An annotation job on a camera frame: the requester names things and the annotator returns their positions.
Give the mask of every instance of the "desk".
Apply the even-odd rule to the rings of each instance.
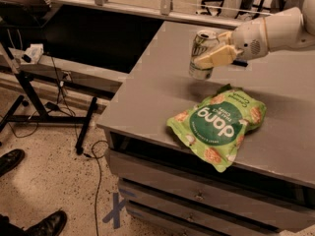
[[[98,120],[127,210],[182,235],[277,235],[315,224],[315,51],[280,51],[196,81],[190,51],[204,28],[163,23]],[[228,83],[268,110],[234,164],[218,173],[165,123]]]

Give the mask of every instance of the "blue tape x mark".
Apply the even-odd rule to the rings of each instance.
[[[122,200],[119,203],[119,196],[118,193],[112,194],[113,199],[113,208],[112,211],[102,220],[104,223],[108,223],[111,219],[113,219],[114,229],[120,227],[120,210],[123,209],[126,205],[126,201]]]

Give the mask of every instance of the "person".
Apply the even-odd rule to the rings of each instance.
[[[0,157],[0,177],[14,169],[25,157],[22,149],[13,149]],[[67,214],[57,210],[38,224],[23,230],[11,224],[9,217],[0,214],[1,236],[58,236],[67,222]]]

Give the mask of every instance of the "chip bag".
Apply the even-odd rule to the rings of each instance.
[[[236,158],[244,135],[263,123],[266,105],[227,85],[214,96],[167,120],[185,146],[224,172]]]

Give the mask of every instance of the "drawer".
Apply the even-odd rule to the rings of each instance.
[[[171,230],[178,233],[179,236],[223,236],[213,230],[207,228],[201,228],[199,226],[190,224],[186,221],[182,221],[173,216],[159,212],[157,210],[141,206],[136,203],[126,202],[127,212],[137,218],[145,220],[149,223],[158,225],[160,227]]]
[[[315,223],[314,210],[109,150],[113,174],[167,193],[280,229],[299,231]]]
[[[249,221],[219,213],[217,210],[197,206],[192,202],[177,199],[174,196],[129,181],[120,179],[118,188],[120,195],[126,200],[158,209],[190,223],[202,225],[224,234],[233,236],[279,235]]]

